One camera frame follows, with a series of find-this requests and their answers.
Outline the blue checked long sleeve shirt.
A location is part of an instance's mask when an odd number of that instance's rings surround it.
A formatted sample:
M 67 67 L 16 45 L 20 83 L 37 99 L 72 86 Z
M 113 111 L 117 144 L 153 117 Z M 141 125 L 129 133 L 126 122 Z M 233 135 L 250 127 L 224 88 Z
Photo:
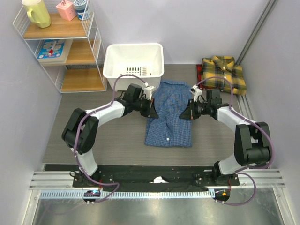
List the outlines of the blue checked long sleeve shirt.
M 154 94 L 158 118 L 146 123 L 144 144 L 152 147 L 191 147 L 192 121 L 180 119 L 191 97 L 186 82 L 162 79 Z

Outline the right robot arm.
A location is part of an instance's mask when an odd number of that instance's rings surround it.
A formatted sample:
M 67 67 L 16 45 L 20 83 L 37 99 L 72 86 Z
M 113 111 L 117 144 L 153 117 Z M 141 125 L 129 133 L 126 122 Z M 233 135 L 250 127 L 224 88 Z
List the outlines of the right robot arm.
M 180 115 L 181 119 L 195 120 L 202 115 L 208 115 L 227 125 L 235 134 L 233 154 L 213 166 L 211 178 L 215 184 L 227 185 L 235 178 L 235 172 L 247 166 L 265 166 L 270 162 L 270 131 L 265 122 L 249 120 L 229 104 L 223 103 L 218 89 L 208 90 L 206 98 L 196 85 L 190 91 L 194 96 Z

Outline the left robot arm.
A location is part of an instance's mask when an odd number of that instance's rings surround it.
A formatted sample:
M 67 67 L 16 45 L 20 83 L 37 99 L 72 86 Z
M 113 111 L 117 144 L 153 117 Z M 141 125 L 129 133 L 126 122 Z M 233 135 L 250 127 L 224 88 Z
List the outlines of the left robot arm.
M 98 128 L 116 118 L 121 118 L 137 111 L 146 118 L 158 118 L 154 106 L 155 86 L 141 87 L 130 84 L 119 97 L 113 97 L 106 105 L 91 110 L 75 109 L 61 135 L 62 140 L 72 150 L 84 174 L 83 181 L 89 187 L 95 187 L 99 181 L 99 169 L 94 159 L 92 147 Z

